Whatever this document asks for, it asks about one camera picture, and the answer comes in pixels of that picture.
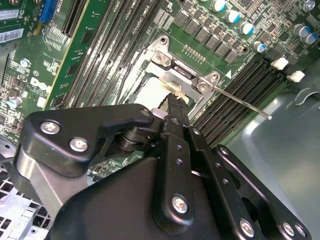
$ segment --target motherboard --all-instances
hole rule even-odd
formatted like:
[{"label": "motherboard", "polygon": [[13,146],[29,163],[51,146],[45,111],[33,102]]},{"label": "motherboard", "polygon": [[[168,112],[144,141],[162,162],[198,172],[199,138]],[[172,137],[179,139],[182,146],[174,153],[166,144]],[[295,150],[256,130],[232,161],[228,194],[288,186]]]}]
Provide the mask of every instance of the motherboard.
[{"label": "motherboard", "polygon": [[[211,147],[226,143],[320,56],[313,0],[9,0],[0,3],[0,134],[43,110],[174,93]],[[141,158],[113,159],[105,177]]]}]

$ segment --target blue connector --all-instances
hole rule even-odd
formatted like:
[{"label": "blue connector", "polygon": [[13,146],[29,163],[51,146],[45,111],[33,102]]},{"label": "blue connector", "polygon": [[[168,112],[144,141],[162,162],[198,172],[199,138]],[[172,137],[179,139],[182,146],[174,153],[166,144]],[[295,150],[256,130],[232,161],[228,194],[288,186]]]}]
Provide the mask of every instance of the blue connector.
[{"label": "blue connector", "polygon": [[54,17],[58,0],[46,0],[44,7],[42,9],[41,16],[39,18],[40,22],[48,24]]}]

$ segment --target black mechanical arm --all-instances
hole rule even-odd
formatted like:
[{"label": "black mechanical arm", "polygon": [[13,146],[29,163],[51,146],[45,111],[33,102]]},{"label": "black mechanical arm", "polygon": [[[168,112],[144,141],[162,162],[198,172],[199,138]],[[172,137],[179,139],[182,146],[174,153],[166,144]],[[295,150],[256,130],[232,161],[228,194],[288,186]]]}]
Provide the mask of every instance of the black mechanical arm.
[{"label": "black mechanical arm", "polygon": [[[108,159],[144,158],[88,186]],[[36,112],[11,179],[54,218],[50,240],[310,240],[307,228],[225,146],[210,149],[170,94],[139,104]]]}]

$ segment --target silver screw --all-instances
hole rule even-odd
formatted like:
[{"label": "silver screw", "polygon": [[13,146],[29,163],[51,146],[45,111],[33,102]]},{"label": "silver screw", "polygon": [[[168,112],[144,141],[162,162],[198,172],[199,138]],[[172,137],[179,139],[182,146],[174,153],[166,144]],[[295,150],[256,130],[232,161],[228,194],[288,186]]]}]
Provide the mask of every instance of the silver screw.
[{"label": "silver screw", "polygon": [[167,39],[165,39],[164,37],[160,39],[160,43],[161,45],[166,45],[167,44]]},{"label": "silver screw", "polygon": [[241,227],[242,231],[244,232],[244,234],[247,235],[249,238],[254,237],[255,231],[254,231],[253,227],[251,226],[251,224],[247,220],[241,219],[240,220],[240,227]]},{"label": "silver screw", "polygon": [[295,229],[296,229],[303,237],[306,237],[306,236],[307,236],[306,232],[303,230],[302,227],[300,227],[298,224],[295,224],[294,226],[295,226]]},{"label": "silver screw", "polygon": [[147,116],[147,117],[150,116],[150,113],[149,113],[147,110],[145,110],[145,109],[142,109],[142,110],[141,110],[141,113],[142,113],[143,115]]},{"label": "silver screw", "polygon": [[305,12],[309,12],[309,11],[311,11],[312,9],[314,9],[315,6],[316,6],[316,2],[315,2],[315,1],[313,1],[313,0],[308,0],[308,1],[306,1],[306,2],[304,3],[304,5],[303,5],[303,10],[304,10]]},{"label": "silver screw", "polygon": [[223,154],[228,155],[228,152],[224,147],[221,147],[220,150]]},{"label": "silver screw", "polygon": [[52,121],[46,121],[44,123],[42,123],[40,125],[40,129],[42,132],[44,132],[45,134],[57,134],[58,132],[60,132],[60,127],[58,124],[56,124],[55,122]]},{"label": "silver screw", "polygon": [[213,81],[218,81],[218,80],[220,80],[220,73],[218,73],[217,71],[213,72],[211,79],[212,79]]},{"label": "silver screw", "polygon": [[180,196],[173,196],[172,205],[174,209],[180,214],[185,214],[188,211],[188,204]]},{"label": "silver screw", "polygon": [[69,143],[70,148],[76,152],[85,152],[88,149],[87,142],[82,138],[74,138]]},{"label": "silver screw", "polygon": [[201,135],[201,132],[198,129],[194,128],[193,131],[194,131],[195,134]]},{"label": "silver screw", "polygon": [[208,85],[204,82],[199,83],[196,88],[201,92],[204,93],[208,90]]},{"label": "silver screw", "polygon": [[175,117],[172,117],[172,118],[171,118],[171,121],[172,121],[174,124],[179,125],[179,120],[176,119]]},{"label": "silver screw", "polygon": [[289,234],[291,237],[295,236],[294,229],[288,223],[284,222],[282,226],[287,234]]}]

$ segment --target metal rod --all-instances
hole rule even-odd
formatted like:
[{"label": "metal rod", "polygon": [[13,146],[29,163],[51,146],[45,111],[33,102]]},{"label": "metal rod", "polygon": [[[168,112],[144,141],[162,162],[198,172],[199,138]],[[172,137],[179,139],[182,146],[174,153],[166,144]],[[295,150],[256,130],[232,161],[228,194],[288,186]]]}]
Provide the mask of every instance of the metal rod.
[{"label": "metal rod", "polygon": [[228,93],[228,92],[226,92],[226,91],[218,88],[217,86],[214,86],[214,85],[213,85],[212,87],[213,87],[214,90],[218,91],[219,93],[221,93],[221,94],[227,96],[228,98],[231,98],[232,100],[236,101],[237,103],[240,103],[240,104],[246,106],[247,108],[249,108],[249,109],[257,112],[258,114],[260,114],[260,115],[263,116],[264,118],[266,118],[266,119],[268,119],[268,120],[271,120],[271,119],[272,119],[272,116],[271,116],[271,115],[269,115],[268,113],[260,110],[259,108],[255,107],[255,106],[252,106],[251,104],[249,104],[249,103],[247,103],[247,102],[245,102],[245,101],[237,98],[236,96],[231,95],[230,93]]}]

